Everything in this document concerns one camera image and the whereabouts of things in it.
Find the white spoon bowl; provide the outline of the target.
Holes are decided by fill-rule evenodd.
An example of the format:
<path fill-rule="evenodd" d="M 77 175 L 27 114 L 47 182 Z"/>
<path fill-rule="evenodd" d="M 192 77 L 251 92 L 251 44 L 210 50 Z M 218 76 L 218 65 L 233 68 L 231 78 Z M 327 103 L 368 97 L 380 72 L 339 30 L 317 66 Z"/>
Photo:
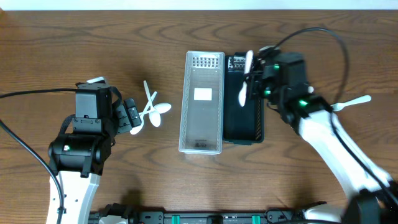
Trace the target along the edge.
<path fill-rule="evenodd" d="M 144 111 L 139 113 L 139 116 L 142 118 L 145 114 L 148 114 L 152 111 L 158 111 L 160 114 L 166 113 L 171 109 L 172 105 L 169 103 L 159 103 L 154 106 L 154 109 L 150 107 L 149 104 L 146 104 Z"/>
<path fill-rule="evenodd" d="M 149 113 L 152 111 L 152 110 L 150 109 L 150 103 L 153 102 L 153 100 L 155 99 L 156 95 L 157 95 L 157 92 L 155 91 L 155 92 L 151 95 L 150 99 L 148 100 L 148 102 L 147 102 L 147 104 L 146 104 L 146 106 L 145 106 L 145 108 L 144 108 L 144 111 L 141 112 L 141 113 L 139 113 L 139 118 L 140 118 L 140 120 L 141 120 L 141 124 L 138 125 L 138 126 L 136 126 L 136 127 L 133 127 L 133 128 L 130 130 L 130 133 L 131 133 L 132 135 L 135 135 L 135 134 L 139 133 L 139 132 L 141 131 L 141 129 L 143 128 L 143 126 L 144 126 L 144 116 L 145 116 L 146 114 L 149 114 Z"/>

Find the white plastic spoon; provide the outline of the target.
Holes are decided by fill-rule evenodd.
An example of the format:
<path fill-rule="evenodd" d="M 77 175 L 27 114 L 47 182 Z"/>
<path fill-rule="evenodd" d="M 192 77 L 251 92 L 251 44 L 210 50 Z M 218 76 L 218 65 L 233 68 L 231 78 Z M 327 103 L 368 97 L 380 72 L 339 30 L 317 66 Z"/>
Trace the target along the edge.
<path fill-rule="evenodd" d="M 252 50 L 247 51 L 245 56 L 245 64 L 244 64 L 244 78 L 243 85 L 239 91 L 238 102 L 240 107 L 244 107 L 246 103 L 246 93 L 247 93 L 247 79 L 248 75 L 251 71 L 252 61 L 253 61 L 254 52 Z"/>

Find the white plastic fork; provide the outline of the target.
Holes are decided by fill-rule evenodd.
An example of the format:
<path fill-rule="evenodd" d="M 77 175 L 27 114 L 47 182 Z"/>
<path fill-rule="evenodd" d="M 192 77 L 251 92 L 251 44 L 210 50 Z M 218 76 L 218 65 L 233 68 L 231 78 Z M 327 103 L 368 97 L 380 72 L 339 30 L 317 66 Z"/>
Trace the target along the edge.
<path fill-rule="evenodd" d="M 367 103 L 367 102 L 370 102 L 371 100 L 372 100 L 372 97 L 370 95 L 364 95 L 364 96 L 360 96 L 353 100 L 349 100 L 349 101 L 346 101 L 343 103 L 335 103 L 331 107 L 332 107 L 333 111 L 341 111 L 342 109 L 344 109 L 347 106 L 358 105 L 361 103 Z"/>

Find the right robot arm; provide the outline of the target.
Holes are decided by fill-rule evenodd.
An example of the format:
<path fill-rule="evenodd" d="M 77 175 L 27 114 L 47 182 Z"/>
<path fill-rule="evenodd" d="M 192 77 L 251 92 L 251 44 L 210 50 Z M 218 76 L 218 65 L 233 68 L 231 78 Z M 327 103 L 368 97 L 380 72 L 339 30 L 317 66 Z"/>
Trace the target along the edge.
<path fill-rule="evenodd" d="M 397 181 L 350 138 L 333 107 L 310 86 L 303 55 L 277 47 L 244 59 L 238 101 L 265 99 L 282 120 L 321 156 L 341 185 L 345 209 L 325 203 L 298 211 L 285 223 L 397 223 Z"/>

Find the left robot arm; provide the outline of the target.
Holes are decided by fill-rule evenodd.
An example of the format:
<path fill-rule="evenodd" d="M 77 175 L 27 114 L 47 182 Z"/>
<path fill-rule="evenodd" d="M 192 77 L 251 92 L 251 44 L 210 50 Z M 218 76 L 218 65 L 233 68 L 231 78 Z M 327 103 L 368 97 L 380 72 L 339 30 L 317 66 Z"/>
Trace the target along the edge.
<path fill-rule="evenodd" d="M 138 126 L 133 99 L 123 100 L 114 86 L 82 83 L 75 113 L 67 117 L 49 146 L 50 181 L 47 223 L 87 223 L 104 163 L 118 134 Z"/>

